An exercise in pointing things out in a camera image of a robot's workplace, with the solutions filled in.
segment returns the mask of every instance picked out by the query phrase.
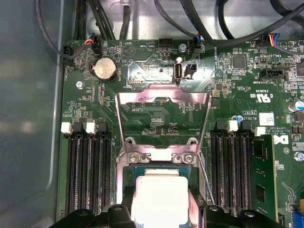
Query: integrated circuit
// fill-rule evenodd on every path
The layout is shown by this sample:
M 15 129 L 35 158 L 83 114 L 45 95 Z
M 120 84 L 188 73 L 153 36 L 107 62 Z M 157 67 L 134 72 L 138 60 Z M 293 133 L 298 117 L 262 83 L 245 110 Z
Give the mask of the integrated circuit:
M 233 68 L 246 68 L 246 59 L 244 56 L 233 56 L 232 57 Z
M 298 77 L 304 77 L 304 62 L 296 65 L 296 73 Z

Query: white slot latch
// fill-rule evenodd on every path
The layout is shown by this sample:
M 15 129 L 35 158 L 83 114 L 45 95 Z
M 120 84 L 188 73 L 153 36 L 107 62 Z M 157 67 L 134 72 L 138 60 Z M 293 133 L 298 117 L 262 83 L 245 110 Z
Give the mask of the white slot latch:
M 69 122 L 62 122 L 61 123 L 61 132 L 63 134 L 72 134 L 73 133 L 72 124 Z
M 229 133 L 236 132 L 238 130 L 238 121 L 237 120 L 229 120 L 226 130 Z
M 96 124 L 95 123 L 86 123 L 85 131 L 88 134 L 96 134 Z

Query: motherboard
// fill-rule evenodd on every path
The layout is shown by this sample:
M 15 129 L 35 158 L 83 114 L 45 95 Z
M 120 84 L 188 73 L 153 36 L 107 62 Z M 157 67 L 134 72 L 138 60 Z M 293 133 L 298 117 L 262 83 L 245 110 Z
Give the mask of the motherboard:
M 279 45 L 304 50 L 304 41 Z M 304 56 L 257 40 L 228 48 L 193 40 L 108 40 L 68 63 L 57 218 L 80 208 L 99 214 L 116 203 L 122 142 L 115 95 L 154 84 L 210 94 L 201 152 L 215 203 L 231 215 L 254 209 L 292 227 L 304 199 Z M 195 142 L 204 109 L 168 97 L 122 104 L 125 137 L 156 148 Z

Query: green circuit board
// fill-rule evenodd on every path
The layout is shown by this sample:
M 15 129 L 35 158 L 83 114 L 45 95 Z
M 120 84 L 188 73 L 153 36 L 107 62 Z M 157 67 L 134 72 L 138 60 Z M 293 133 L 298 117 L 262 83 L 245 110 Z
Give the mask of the green circuit board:
M 74 60 L 73 66 L 65 67 L 62 122 L 100 120 L 107 123 L 111 141 L 109 202 L 115 203 L 115 158 L 122 144 L 114 96 L 119 92 L 140 92 L 150 84 L 171 84 L 174 61 L 181 57 L 183 69 L 188 63 L 196 64 L 198 69 L 192 79 L 183 79 L 179 86 L 186 92 L 208 92 L 212 96 L 202 146 L 207 171 L 210 131 L 216 121 L 227 122 L 241 116 L 251 122 L 252 129 L 265 126 L 266 134 L 272 138 L 268 163 L 272 167 L 267 167 L 266 177 L 258 171 L 252 175 L 265 184 L 273 183 L 271 193 L 264 195 L 266 202 L 271 203 L 263 207 L 254 200 L 253 209 L 272 219 L 277 219 L 279 213 L 285 216 L 286 227 L 291 227 L 291 213 L 299 210 L 300 199 L 304 198 L 303 161 L 294 159 L 296 152 L 304 151 L 304 132 L 291 132 L 292 126 L 301 127 L 303 122 L 295 121 L 288 104 L 304 100 L 304 63 L 301 63 L 304 56 L 292 56 L 272 47 L 257 47 L 255 41 L 249 41 L 232 48 L 214 48 L 203 43 L 200 53 L 193 57 L 191 42 L 173 40 L 170 48 L 159 48 L 158 40 L 102 41 L 102 56 L 113 59 L 118 67 L 116 79 L 109 83 L 99 81 L 90 73 L 90 65 L 102 56 L 88 48 Z M 178 50 L 182 43 L 188 47 L 183 53 Z M 76 41 L 69 46 L 77 49 L 82 44 Z M 279 44 L 290 50 L 304 49 L 304 43 L 299 41 Z M 283 69 L 288 79 L 259 80 L 260 72 L 274 67 Z M 84 83 L 82 89 L 76 87 L 79 81 Z M 190 137 L 197 137 L 203 115 L 200 105 L 174 104 L 165 97 L 150 104 L 125 104 L 121 110 L 126 137 L 134 138 L 137 144 L 153 144 L 157 148 L 186 144 Z M 68 141 L 62 139 L 58 218 L 66 203 L 67 151 Z M 258 160 L 253 163 L 259 166 Z

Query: surface mount component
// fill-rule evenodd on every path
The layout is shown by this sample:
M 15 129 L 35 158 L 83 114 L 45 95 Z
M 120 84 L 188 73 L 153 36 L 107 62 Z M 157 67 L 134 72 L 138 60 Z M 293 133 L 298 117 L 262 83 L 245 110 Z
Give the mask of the surface mount component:
M 111 58 L 104 57 L 91 65 L 90 72 L 102 82 L 111 82 L 117 76 L 117 65 Z
M 290 112 L 302 111 L 304 110 L 304 102 L 303 101 L 290 102 L 288 105 L 288 109 Z

